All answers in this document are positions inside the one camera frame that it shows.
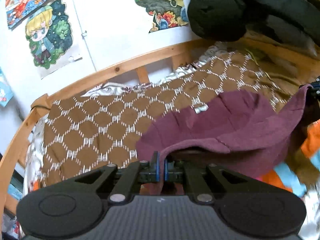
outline blonde cartoon character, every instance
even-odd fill
[[[36,44],[31,48],[32,54],[39,64],[43,64],[44,60],[51,60],[51,53],[54,45],[46,37],[52,21],[55,16],[52,15],[52,7],[43,6],[32,14],[26,25],[26,35]]]

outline black cable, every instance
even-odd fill
[[[48,107],[46,107],[46,106],[35,105],[35,106],[31,107],[30,112],[31,112],[34,108],[36,108],[36,107],[43,108],[43,109],[47,109],[47,110],[49,110],[49,111],[51,110],[51,108],[48,108]]]

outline round black pad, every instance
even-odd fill
[[[256,237],[295,233],[306,217],[302,200],[289,192],[232,194],[222,200],[220,212],[231,227]]]
[[[17,206],[23,230],[40,238],[66,238],[90,230],[102,215],[102,203],[94,193],[35,191]]]

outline wooden slat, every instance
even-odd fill
[[[271,39],[265,35],[262,35],[262,34],[259,34],[259,33],[253,32],[253,31],[247,31],[246,34],[244,35],[244,38],[248,38],[249,40],[254,40],[254,41],[261,41],[266,44],[273,44],[278,47],[282,47],[282,48],[296,51],[296,52],[303,54],[303,55],[308,55],[313,59],[320,60],[320,53],[319,53],[320,50],[319,50],[318,46],[315,46],[315,50],[316,50],[317,55],[312,55],[312,53],[310,53],[309,49],[303,49],[303,48],[298,48],[298,47],[294,47],[291,45],[287,45],[284,43],[279,43],[279,42],[276,42],[273,39]]]
[[[202,39],[195,40],[195,41],[188,41],[188,42],[168,46],[162,49],[157,49],[155,51],[134,57],[132,59],[125,60],[118,64],[107,67],[106,69],[97,71],[91,74],[90,76],[80,79],[77,82],[74,82],[73,84],[49,96],[48,101],[50,102],[50,104],[52,104],[54,100],[69,98],[77,93],[80,93],[81,91],[86,90],[88,87],[97,86],[105,82],[105,80],[107,79],[113,78],[122,73],[136,69],[140,66],[145,66],[147,64],[156,62],[164,58],[169,58],[175,55],[179,55],[186,51],[190,51],[191,49],[194,49],[194,48],[200,48],[200,47],[207,48],[213,43],[214,41],[206,41]]]
[[[267,54],[271,54],[288,60],[289,62],[292,62],[298,65],[299,67],[320,71],[320,62],[318,60],[310,58],[298,52],[275,46],[273,44],[267,44],[261,41],[254,41],[248,38],[241,38],[240,42],[247,46],[251,46],[252,48],[260,49]]]
[[[11,140],[7,150],[4,152],[4,155],[0,162],[0,210],[4,210],[6,204],[11,205],[13,202],[8,198],[7,200],[7,189],[10,184],[10,180],[14,171],[14,167],[22,154],[25,151],[26,139],[31,133],[34,125],[40,119],[36,109],[33,109],[23,123],[20,125],[18,131]],[[24,147],[21,147],[21,142],[25,142]]]
[[[16,207],[18,205],[18,200],[7,194],[5,199],[5,208],[13,215],[16,214]]]
[[[191,58],[191,54],[189,51],[184,52],[179,55],[172,56],[171,59],[172,59],[173,70],[176,70],[181,65],[186,65],[186,64],[192,63],[192,58]]]
[[[20,154],[20,157],[19,157],[19,159],[18,159],[18,163],[19,163],[23,168],[26,167],[26,155],[27,155],[27,150],[28,150],[29,145],[30,145],[30,142],[29,142],[28,138],[25,138],[24,140],[21,140],[21,141],[20,141],[20,151],[21,151],[21,154]]]
[[[52,103],[49,102],[48,98],[49,98],[48,94],[44,94],[40,96],[32,103],[31,108],[35,106],[45,106],[50,109]],[[49,113],[49,110],[45,108],[37,107],[37,112],[42,117],[42,116],[45,116],[47,113]]]
[[[136,72],[138,74],[140,84],[150,82],[148,72],[144,66],[136,68]]]

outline orange cloth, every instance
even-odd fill
[[[308,137],[301,146],[303,154],[311,158],[320,148],[320,122],[308,128]]]
[[[261,181],[268,183],[270,185],[273,185],[275,187],[279,187],[292,192],[291,188],[288,188],[285,185],[283,185],[281,179],[279,178],[278,174],[274,170],[271,170],[266,175],[261,176]]]

